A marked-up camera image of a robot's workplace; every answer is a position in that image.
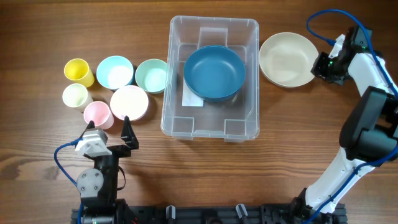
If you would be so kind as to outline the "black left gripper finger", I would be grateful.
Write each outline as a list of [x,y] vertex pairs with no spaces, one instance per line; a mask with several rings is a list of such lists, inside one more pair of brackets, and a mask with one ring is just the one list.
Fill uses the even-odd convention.
[[87,130],[93,129],[93,128],[95,128],[95,123],[94,123],[94,121],[90,121],[90,122],[88,123],[87,127],[85,128],[85,130],[82,132],[81,138],[83,138],[83,135],[84,135],[84,133],[85,133]]
[[121,139],[124,141],[125,145],[131,149],[138,149],[139,142],[136,135],[132,129],[131,121],[128,116],[124,117],[123,130],[121,132]]

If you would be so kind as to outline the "pink plastic cup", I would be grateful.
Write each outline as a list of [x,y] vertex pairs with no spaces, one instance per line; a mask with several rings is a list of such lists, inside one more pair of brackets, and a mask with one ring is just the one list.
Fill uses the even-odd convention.
[[88,124],[94,122],[96,128],[109,129],[114,124],[114,117],[109,106],[102,101],[90,103],[83,112],[83,118]]

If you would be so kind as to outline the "cream plastic cup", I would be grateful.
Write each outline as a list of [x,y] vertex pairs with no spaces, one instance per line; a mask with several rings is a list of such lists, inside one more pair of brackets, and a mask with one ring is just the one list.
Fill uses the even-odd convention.
[[79,112],[84,112],[85,108],[93,102],[87,88],[79,83],[67,86],[63,91],[62,100],[66,106]]

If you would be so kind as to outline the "cream plastic bowl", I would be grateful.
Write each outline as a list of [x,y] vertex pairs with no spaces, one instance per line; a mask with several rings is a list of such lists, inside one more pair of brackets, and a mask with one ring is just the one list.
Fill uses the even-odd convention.
[[281,32],[270,36],[259,49],[259,65],[264,76],[283,88],[296,88],[310,83],[311,69],[318,50],[306,37]]

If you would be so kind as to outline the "yellow plastic cup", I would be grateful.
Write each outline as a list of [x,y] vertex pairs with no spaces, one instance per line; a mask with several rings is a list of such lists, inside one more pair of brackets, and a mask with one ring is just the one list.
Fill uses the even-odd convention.
[[90,87],[95,82],[90,66],[81,58],[74,58],[67,62],[64,67],[64,75],[69,80],[85,87]]

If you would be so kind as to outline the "dark blue bowl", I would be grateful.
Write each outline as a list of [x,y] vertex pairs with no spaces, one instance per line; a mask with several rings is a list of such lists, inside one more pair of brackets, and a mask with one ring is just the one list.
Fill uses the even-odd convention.
[[208,97],[228,96],[246,79],[245,64],[233,50],[222,45],[202,47],[189,56],[183,78],[197,93]]
[[199,98],[201,98],[202,100],[205,101],[212,101],[212,102],[219,102],[219,101],[227,101],[227,100],[232,100],[234,97],[238,96],[242,90],[244,90],[243,86],[238,89],[237,91],[235,91],[234,93],[228,95],[228,96],[222,96],[222,97],[208,97],[208,96],[204,96],[201,95],[199,93],[197,93],[196,91],[192,90],[192,88],[186,83],[185,80],[183,80],[183,84],[196,96],[198,96]]

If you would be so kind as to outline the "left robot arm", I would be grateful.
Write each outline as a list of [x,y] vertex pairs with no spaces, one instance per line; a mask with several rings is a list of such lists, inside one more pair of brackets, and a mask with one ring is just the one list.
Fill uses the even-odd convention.
[[93,121],[81,134],[75,150],[79,155],[91,159],[94,166],[84,170],[76,181],[81,200],[77,223],[139,222],[126,201],[117,198],[118,191],[124,188],[118,185],[118,174],[124,174],[119,160],[130,157],[131,151],[139,148],[128,116],[124,117],[121,140],[123,144],[107,146],[105,131],[96,128]]

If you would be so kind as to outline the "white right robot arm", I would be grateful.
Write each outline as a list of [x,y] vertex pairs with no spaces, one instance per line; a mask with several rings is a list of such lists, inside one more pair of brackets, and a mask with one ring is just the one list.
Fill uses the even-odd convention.
[[291,223],[336,223],[338,202],[367,173],[397,159],[397,87],[371,47],[372,31],[350,27],[333,50],[313,64],[314,76],[342,84],[351,78],[361,95],[339,136],[340,149],[322,176],[289,206]]

